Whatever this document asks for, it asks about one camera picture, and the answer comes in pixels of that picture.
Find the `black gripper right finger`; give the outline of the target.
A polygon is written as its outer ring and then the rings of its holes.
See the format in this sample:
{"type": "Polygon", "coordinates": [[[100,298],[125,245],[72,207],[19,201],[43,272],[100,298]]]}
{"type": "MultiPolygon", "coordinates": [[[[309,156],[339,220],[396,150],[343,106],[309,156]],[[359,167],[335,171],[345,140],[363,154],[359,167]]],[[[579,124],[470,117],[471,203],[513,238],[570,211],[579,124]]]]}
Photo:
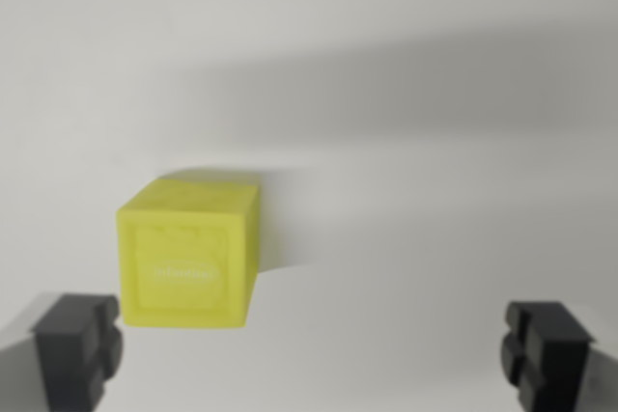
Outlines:
{"type": "Polygon", "coordinates": [[[560,301],[511,301],[500,346],[521,409],[615,411],[617,315],[560,301]]]}

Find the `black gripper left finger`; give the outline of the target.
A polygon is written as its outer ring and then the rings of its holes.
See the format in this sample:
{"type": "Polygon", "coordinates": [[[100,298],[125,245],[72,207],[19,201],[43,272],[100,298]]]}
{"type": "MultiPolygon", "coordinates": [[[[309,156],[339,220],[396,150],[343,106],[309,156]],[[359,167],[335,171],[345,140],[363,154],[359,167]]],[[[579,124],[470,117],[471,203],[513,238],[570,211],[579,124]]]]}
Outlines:
{"type": "Polygon", "coordinates": [[[113,294],[43,292],[1,326],[3,411],[94,411],[124,339],[113,294]]]}

